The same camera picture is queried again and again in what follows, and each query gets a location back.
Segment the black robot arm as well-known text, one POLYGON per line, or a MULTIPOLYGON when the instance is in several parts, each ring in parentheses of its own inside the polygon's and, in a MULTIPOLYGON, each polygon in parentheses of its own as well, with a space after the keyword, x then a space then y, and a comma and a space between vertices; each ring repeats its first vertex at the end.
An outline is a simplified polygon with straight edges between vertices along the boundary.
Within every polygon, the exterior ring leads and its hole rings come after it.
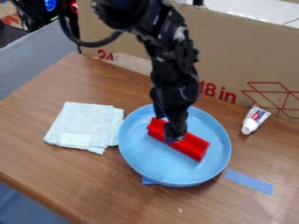
POLYGON ((200 93, 194 46, 186 20, 168 0, 92 0, 91 7, 105 25, 135 34, 152 61, 149 97, 168 144, 184 139, 188 107, 200 93))

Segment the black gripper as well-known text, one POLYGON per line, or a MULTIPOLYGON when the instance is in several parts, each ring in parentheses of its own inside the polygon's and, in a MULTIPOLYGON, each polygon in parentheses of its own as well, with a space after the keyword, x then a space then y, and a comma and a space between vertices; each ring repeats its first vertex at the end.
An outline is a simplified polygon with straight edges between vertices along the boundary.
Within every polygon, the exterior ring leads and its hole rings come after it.
POLYGON ((168 144, 180 142, 187 133, 187 109, 196 102, 200 92, 196 68, 191 66, 182 72, 174 64, 156 62, 151 81, 155 117, 167 119, 164 140, 168 144))

